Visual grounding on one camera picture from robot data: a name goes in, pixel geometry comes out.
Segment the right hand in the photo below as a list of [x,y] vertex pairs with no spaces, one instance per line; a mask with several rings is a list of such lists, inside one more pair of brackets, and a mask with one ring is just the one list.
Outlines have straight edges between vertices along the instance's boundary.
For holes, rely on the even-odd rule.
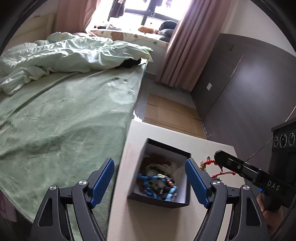
[[281,221],[283,220],[283,210],[282,208],[280,208],[276,212],[266,210],[262,202],[262,194],[259,194],[256,200],[263,214],[268,231],[270,234],[272,234],[278,228]]

